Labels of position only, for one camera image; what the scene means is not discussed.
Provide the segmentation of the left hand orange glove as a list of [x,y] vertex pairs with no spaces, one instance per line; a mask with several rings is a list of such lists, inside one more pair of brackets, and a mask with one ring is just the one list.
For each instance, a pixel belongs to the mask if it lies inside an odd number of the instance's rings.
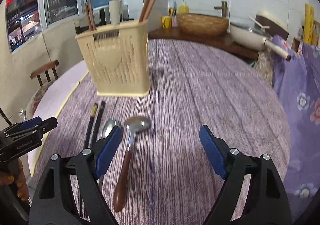
[[15,183],[17,185],[17,196],[23,201],[27,202],[29,199],[29,190],[27,186],[27,180],[24,175],[23,171],[23,164],[22,161],[18,158],[18,176],[15,178],[14,175],[1,172],[0,173],[0,180],[1,185],[10,185],[12,183]]

